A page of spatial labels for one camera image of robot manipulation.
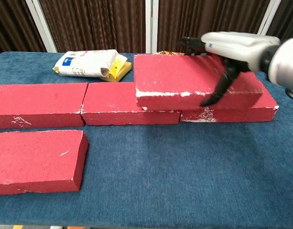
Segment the red foam brick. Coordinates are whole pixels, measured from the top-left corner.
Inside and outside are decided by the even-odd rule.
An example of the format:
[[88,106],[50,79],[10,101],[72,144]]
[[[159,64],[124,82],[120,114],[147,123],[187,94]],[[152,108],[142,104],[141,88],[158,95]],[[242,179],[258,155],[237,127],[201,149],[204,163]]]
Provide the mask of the red foam brick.
[[136,104],[134,83],[90,83],[82,116],[89,125],[176,124],[180,111],[144,111]]
[[274,118],[279,106],[263,86],[263,95],[252,107],[242,109],[199,108],[183,111],[184,122],[266,122]]
[[[135,55],[137,105],[148,110],[194,110],[211,96],[223,72],[217,56]],[[241,73],[212,107],[249,107],[262,93],[252,72]]]
[[0,195],[78,191],[87,148],[81,130],[0,133]]
[[0,129],[83,126],[87,83],[0,85]]

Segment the blue tablecloth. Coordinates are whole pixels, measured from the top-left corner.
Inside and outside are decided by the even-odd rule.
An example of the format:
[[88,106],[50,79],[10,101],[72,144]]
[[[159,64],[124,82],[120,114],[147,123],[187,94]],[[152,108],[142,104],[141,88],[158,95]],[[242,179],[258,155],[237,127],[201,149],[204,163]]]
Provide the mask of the blue tablecloth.
[[[2,53],[0,84],[99,81],[55,74],[61,56]],[[90,142],[81,190],[0,196],[0,224],[293,228],[293,100],[258,77],[272,122],[76,128]]]

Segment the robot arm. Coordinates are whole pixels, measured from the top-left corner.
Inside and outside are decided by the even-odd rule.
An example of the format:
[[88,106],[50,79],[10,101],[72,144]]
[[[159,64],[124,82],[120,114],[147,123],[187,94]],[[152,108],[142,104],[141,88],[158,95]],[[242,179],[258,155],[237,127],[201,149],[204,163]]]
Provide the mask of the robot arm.
[[293,38],[282,45],[277,37],[239,32],[209,32],[200,39],[183,37],[185,54],[209,52],[222,57],[225,72],[209,99],[201,106],[218,102],[240,72],[265,72],[267,79],[293,90]]

